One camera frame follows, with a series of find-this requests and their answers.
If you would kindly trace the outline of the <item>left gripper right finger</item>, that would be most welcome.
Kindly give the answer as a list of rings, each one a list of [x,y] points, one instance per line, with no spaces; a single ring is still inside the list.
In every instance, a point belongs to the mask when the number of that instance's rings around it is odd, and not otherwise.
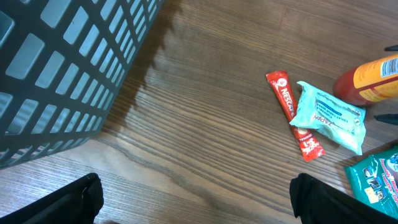
[[[290,181],[294,217],[303,224],[395,224],[390,217],[332,186],[301,173]]]

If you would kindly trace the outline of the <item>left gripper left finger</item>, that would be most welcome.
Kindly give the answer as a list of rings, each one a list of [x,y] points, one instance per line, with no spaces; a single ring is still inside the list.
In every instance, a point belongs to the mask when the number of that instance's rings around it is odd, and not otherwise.
[[[1,224],[94,222],[104,204],[101,179],[89,173],[1,218]]]

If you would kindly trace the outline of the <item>red sauce bottle green cap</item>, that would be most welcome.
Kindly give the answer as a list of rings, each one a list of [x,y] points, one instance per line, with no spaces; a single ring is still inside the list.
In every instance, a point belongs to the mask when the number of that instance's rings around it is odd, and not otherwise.
[[[333,95],[355,106],[371,105],[397,96],[397,55],[362,64],[340,76]]]

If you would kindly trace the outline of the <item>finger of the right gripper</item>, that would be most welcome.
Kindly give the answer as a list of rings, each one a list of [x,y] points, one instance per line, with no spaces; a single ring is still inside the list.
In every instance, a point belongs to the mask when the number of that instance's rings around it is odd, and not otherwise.
[[[383,123],[398,125],[398,114],[379,114],[374,119]]]
[[[397,52],[398,51],[398,45],[385,47],[384,51],[386,51],[386,52]]]

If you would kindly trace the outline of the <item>green 3M gloves package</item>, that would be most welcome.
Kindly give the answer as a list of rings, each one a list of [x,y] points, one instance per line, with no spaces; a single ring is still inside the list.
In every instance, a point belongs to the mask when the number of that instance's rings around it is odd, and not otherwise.
[[[397,146],[345,167],[354,198],[397,218]]]

